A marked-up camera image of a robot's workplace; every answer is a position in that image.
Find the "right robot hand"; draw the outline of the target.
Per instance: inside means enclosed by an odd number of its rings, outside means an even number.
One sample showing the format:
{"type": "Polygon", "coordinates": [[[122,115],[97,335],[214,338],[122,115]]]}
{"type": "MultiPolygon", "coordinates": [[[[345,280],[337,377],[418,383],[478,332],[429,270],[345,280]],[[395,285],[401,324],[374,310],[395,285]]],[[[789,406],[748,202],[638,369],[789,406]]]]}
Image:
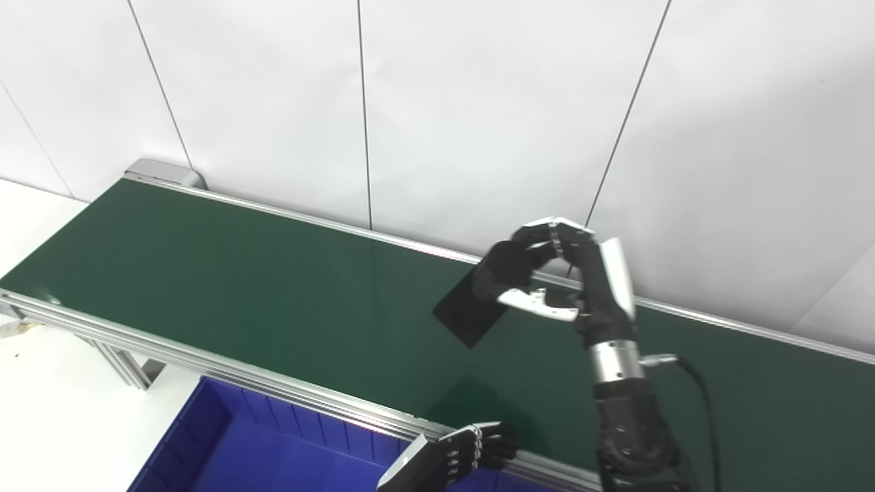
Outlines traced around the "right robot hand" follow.
{"type": "Polygon", "coordinates": [[[527,249],[538,246],[578,270],[580,305],[574,324],[585,348],[637,339],[632,283],[618,238],[599,242],[590,228],[554,216],[522,225],[511,240],[527,249]]]}

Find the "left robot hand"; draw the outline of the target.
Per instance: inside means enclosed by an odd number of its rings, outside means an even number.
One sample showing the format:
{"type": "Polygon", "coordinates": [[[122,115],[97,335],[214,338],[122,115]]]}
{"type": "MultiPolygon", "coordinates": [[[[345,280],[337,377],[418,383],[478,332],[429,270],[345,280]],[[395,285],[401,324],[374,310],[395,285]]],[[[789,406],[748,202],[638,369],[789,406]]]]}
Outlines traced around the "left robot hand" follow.
{"type": "Polygon", "coordinates": [[[390,465],[377,491],[444,491],[479,468],[503,470],[520,450],[515,431],[503,422],[464,426],[441,438],[417,436],[390,465]]]}

